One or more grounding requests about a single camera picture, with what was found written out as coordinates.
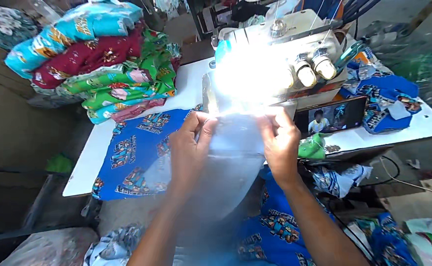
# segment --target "wall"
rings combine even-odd
[[[75,122],[65,110],[29,106],[25,98],[34,92],[28,80],[4,65],[6,55],[0,49],[0,167],[43,168],[65,145]]]

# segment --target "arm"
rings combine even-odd
[[[172,180],[159,211],[132,253],[127,266],[172,265],[178,215],[197,184],[216,122],[208,114],[193,112],[181,129],[170,135]],[[195,134],[199,129],[201,134],[196,143]]]
[[[361,252],[331,221],[301,180],[297,168],[301,134],[283,107],[268,109],[258,124],[268,166],[287,197],[314,262],[318,266],[368,266]]]

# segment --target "sewing machine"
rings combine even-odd
[[[203,77],[205,110],[248,110],[290,99],[304,108],[332,100],[347,77],[345,62],[357,54],[343,54],[333,31],[341,25],[306,9],[260,25],[222,29],[213,36],[215,70]],[[248,97],[254,93],[261,96]]]

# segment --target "person's right hand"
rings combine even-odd
[[[298,146],[301,133],[281,106],[269,107],[257,118],[265,145],[265,157],[273,178],[282,189],[299,181]]]

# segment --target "person on screen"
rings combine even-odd
[[[317,110],[316,112],[314,112],[314,120],[311,121],[311,123],[309,123],[309,125],[307,126],[307,131],[311,135],[321,132],[329,125],[329,120],[327,118],[324,118],[323,110]]]

